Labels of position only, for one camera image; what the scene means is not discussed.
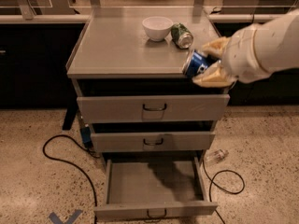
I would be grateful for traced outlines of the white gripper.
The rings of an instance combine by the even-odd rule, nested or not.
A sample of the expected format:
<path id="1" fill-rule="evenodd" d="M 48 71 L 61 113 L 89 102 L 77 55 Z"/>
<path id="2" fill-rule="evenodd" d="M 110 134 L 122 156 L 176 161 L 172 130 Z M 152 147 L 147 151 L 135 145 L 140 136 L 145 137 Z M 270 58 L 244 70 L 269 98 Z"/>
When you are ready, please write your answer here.
<path id="1" fill-rule="evenodd" d="M 251 83 L 266 79 L 271 74 L 258 62 L 254 38 L 260 25 L 253 24 L 235 32 L 230 38 L 219 37 L 202 46 L 202 51 L 221 62 L 213 63 L 192 82 L 202 88 L 225 88 L 236 81 Z"/>

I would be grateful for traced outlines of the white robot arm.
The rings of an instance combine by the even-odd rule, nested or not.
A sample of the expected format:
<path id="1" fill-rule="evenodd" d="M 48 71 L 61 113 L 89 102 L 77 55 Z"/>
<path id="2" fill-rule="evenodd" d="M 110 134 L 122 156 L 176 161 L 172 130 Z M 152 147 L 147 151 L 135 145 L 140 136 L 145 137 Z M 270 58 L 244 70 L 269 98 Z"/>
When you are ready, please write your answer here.
<path id="1" fill-rule="evenodd" d="M 251 83 L 298 68 L 299 10 L 210 41 L 202 51 L 218 59 L 192 79 L 204 88 L 228 87 L 237 81 Z"/>

